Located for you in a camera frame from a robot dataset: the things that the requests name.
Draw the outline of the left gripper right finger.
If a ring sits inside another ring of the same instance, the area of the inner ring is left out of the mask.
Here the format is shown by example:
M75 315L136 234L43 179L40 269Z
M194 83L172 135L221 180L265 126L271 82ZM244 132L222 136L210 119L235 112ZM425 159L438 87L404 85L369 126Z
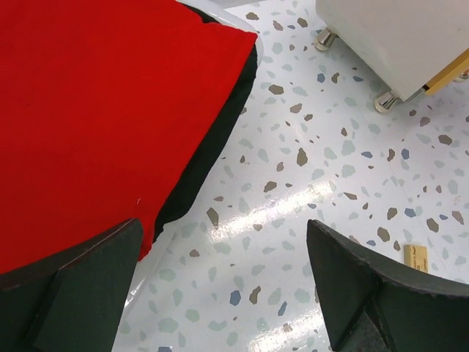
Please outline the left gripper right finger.
M321 221L307 249L333 351L467 351L468 286L398 263Z

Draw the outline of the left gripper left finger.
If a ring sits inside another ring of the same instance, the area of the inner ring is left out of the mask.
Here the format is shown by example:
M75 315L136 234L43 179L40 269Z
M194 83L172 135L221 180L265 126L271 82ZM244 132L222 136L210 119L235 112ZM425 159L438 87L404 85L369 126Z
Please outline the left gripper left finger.
M111 351L141 250L127 221L1 275L2 351Z

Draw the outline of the round beige drawer organizer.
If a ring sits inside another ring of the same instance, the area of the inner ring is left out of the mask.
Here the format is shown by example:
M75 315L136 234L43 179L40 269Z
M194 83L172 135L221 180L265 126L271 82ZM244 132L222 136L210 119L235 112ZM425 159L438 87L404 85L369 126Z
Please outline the round beige drawer organizer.
M340 38L388 86L374 99L380 113L468 80L467 1L317 1L315 10L325 23L317 50Z

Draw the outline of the small tan eraser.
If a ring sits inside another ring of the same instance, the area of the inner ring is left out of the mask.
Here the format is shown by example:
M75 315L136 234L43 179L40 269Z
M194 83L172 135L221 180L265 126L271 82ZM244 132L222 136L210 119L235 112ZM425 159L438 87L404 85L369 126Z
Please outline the small tan eraser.
M414 244L404 245L404 263L410 268L414 268L418 271L428 273L429 261L427 248L425 246L419 246Z

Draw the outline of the black cloth under red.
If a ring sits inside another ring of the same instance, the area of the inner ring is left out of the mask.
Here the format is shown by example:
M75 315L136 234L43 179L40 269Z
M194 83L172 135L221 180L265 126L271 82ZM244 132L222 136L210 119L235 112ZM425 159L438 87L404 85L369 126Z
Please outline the black cloth under red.
M145 231L151 246L163 225L191 208L251 92L257 36L230 28L190 5L159 1L155 88L162 110L153 134L164 201Z

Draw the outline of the white plastic basket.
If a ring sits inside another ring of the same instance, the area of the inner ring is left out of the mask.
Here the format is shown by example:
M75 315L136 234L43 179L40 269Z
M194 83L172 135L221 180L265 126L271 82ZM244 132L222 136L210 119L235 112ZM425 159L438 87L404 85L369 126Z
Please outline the white plastic basket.
M180 3L191 10L200 10L203 15L209 15L211 18L214 18L217 23L224 26L240 29L244 32L257 33L256 29L251 24L229 13L218 1L180 1ZM153 275L173 237L174 236L169 232L159 235L155 244L150 249L149 254L136 263L132 282L125 301L124 311L130 310L136 303L136 299L141 295L149 278Z

